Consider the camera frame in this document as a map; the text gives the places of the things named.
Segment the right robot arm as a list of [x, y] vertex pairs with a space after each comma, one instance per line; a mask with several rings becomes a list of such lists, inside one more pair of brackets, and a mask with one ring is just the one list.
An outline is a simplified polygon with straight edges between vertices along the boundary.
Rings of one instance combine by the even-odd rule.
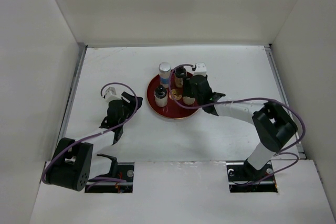
[[225, 94], [212, 91], [207, 78], [201, 75], [184, 78], [183, 95], [194, 98], [203, 111], [214, 116], [230, 117], [253, 125], [259, 144], [244, 161], [244, 175], [257, 179], [267, 162], [296, 134], [298, 127], [282, 103], [268, 100], [261, 109], [247, 101], [225, 99]]

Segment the blue label spice jar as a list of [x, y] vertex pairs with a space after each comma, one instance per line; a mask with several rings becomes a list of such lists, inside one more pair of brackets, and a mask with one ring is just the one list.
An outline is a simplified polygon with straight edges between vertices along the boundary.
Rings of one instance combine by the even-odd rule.
[[160, 63], [159, 64], [160, 85], [162, 85], [165, 88], [168, 88], [170, 74], [171, 74], [171, 65], [168, 62]]

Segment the white condiment bottle black cap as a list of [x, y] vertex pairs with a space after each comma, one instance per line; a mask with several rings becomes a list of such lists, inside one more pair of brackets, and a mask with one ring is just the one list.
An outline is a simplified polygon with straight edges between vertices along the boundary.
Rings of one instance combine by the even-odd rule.
[[158, 107], [165, 107], [167, 105], [167, 89], [163, 85], [159, 85], [154, 90], [154, 99]]

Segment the brown condiment bottle black cap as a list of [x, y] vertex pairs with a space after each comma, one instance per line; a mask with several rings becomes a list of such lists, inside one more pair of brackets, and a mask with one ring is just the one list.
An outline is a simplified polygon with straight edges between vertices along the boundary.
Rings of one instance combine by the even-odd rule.
[[183, 66], [176, 68], [175, 73], [174, 73], [174, 81], [175, 81], [175, 86], [177, 88], [183, 87], [183, 79], [186, 78], [186, 76], [187, 76], [187, 71]]

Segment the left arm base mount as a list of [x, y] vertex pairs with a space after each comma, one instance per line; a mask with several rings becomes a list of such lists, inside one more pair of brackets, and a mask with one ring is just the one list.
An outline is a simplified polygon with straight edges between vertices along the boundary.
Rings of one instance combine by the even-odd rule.
[[118, 162], [116, 157], [98, 154], [93, 158], [85, 193], [129, 194], [133, 192], [134, 162]]

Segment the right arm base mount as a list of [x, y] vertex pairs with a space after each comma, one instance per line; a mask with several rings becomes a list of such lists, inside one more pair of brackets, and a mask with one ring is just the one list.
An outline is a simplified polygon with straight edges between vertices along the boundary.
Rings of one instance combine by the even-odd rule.
[[277, 193], [273, 166], [269, 161], [261, 170], [247, 172], [243, 162], [226, 163], [229, 191], [231, 193]]

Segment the clear bottle black stopper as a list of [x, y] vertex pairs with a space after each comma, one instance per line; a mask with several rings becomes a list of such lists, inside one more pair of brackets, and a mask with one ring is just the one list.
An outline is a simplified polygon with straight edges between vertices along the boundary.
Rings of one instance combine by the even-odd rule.
[[187, 96], [182, 97], [184, 104], [193, 105], [195, 103], [195, 99]]

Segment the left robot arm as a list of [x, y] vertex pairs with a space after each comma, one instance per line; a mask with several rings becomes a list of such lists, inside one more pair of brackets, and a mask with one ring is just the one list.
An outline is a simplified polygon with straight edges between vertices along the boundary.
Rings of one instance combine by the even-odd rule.
[[88, 182], [122, 182], [117, 178], [117, 159], [103, 154], [102, 150], [119, 142], [123, 126], [142, 106], [143, 98], [134, 93], [118, 94], [113, 87], [101, 95], [108, 109], [98, 130], [79, 140], [60, 139], [52, 160], [43, 171], [44, 184], [81, 191]]

